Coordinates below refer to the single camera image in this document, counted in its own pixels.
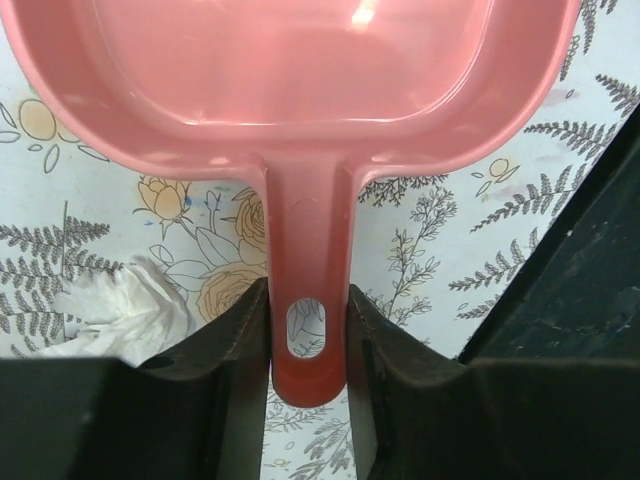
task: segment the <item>yellow flower print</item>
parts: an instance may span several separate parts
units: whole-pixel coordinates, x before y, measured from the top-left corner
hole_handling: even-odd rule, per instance
[[[478,189],[476,197],[485,193],[494,183],[502,183],[511,178],[511,175],[516,173],[519,168],[520,165],[512,167],[511,163],[506,158],[498,158],[491,162],[491,165],[489,166],[490,178]],[[471,175],[475,178],[485,178],[485,174],[481,172],[473,172]]]
[[[207,275],[196,301],[205,322],[226,312],[240,296],[267,271],[260,266],[234,262],[217,267]]]
[[[145,175],[138,183],[138,191],[145,208],[138,208],[134,212],[144,210],[160,217],[164,238],[170,225],[175,222],[183,223],[184,215],[189,210],[190,186],[190,183]]]
[[[240,258],[249,265],[264,264],[267,240],[260,197],[251,188],[245,188],[233,200],[241,202],[235,219],[236,233],[240,237],[238,244]]]
[[[81,152],[103,162],[109,160],[85,145],[58,120],[40,100],[29,98],[18,107],[18,121],[0,103],[0,115],[11,131],[0,131],[0,143],[14,143],[21,138],[30,139],[27,150],[44,154],[44,173],[51,173],[60,160],[60,141],[75,144]]]
[[[284,458],[276,458],[273,461],[273,465],[276,467],[286,467],[291,463],[291,460],[285,460]]]

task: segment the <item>pink plastic scoop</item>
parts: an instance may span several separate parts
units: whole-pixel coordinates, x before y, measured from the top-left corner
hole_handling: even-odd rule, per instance
[[[580,0],[0,0],[27,78],[84,142],[139,172],[233,178],[265,204],[273,379],[296,406],[345,382],[356,197],[507,141],[560,68]],[[326,312],[311,359],[300,298]]]

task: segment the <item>white tissue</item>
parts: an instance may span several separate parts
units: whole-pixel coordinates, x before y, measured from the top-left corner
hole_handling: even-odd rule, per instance
[[[85,325],[67,342],[35,352],[39,357],[118,357],[136,367],[195,331],[184,300],[155,265],[143,258],[114,273],[65,282],[56,311]]]

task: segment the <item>scoop handle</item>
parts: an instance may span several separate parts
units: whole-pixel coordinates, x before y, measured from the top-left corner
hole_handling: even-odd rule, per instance
[[[270,162],[266,171],[273,384],[296,407],[315,407],[345,385],[345,318],[357,196],[336,159]],[[316,356],[289,351],[287,312],[299,299],[325,310],[325,345]]]

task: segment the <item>white patterned surface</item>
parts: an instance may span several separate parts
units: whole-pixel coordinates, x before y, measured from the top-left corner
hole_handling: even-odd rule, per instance
[[[391,319],[447,356],[460,352],[638,103],[638,18],[638,1],[586,0],[571,65],[522,132],[448,176],[363,193],[352,280]],[[264,274],[251,191],[142,179],[110,163],[39,103],[4,37],[0,58],[0,353],[73,336],[76,320],[49,306],[61,275],[150,255],[202,324]],[[299,313],[291,335],[305,352],[314,311]],[[262,478],[355,478],[348,422],[346,393],[308,410],[272,393]]]

